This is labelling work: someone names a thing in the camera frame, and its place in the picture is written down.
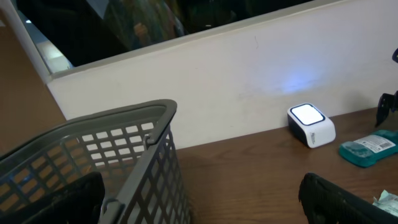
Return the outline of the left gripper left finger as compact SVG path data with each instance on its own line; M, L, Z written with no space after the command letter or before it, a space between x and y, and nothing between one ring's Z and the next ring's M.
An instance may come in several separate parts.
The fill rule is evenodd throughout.
M91 172L16 212L1 216L1 224L97 224L104 195L102 175Z

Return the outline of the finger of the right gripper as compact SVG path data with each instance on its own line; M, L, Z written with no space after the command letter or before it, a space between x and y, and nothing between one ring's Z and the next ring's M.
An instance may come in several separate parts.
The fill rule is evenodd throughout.
M379 99L376 113L376 125L380 126L388 117L389 113L394 113L397 111L397 94L396 91L393 95L388 93L383 93Z

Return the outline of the blue mouthwash bottle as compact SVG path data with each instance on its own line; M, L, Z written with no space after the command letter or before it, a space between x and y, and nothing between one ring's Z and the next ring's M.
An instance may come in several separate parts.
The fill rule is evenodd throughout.
M338 152L358 167L371 167L377 161L397 154L397 131L382 129L355 141L344 142Z

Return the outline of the light teal snack packet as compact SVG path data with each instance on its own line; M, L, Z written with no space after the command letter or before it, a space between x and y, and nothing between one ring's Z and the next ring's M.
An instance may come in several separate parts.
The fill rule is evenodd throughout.
M379 199L373 198L373 205L398 217L398 196L383 190Z

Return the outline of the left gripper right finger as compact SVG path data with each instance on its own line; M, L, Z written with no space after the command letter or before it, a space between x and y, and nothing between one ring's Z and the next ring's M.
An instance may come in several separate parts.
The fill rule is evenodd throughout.
M299 202L309 224L396 224L397 217L314 173L304 175Z

